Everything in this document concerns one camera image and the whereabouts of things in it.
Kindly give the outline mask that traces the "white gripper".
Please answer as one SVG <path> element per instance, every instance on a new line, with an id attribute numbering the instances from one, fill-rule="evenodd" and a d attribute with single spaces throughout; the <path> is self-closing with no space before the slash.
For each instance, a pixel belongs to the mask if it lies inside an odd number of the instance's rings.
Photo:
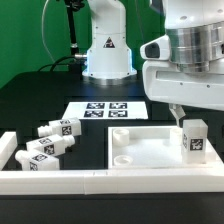
<path id="1" fill-rule="evenodd" d="M 140 54 L 145 94 L 170 104 L 178 127 L 186 116 L 181 105 L 224 111 L 224 57 L 211 61 L 208 72 L 181 72 L 169 61 L 167 35 L 142 45 Z"/>

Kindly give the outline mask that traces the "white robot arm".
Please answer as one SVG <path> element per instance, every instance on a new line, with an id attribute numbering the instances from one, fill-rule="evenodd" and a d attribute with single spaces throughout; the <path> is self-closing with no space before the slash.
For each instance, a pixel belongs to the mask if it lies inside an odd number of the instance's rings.
<path id="1" fill-rule="evenodd" d="M 87 0 L 92 45 L 83 78 L 115 85 L 132 78 L 126 10 L 119 0 Z M 183 124 L 185 106 L 224 111 L 224 0 L 149 0 L 165 16 L 165 34 L 140 48 L 144 91 Z"/>

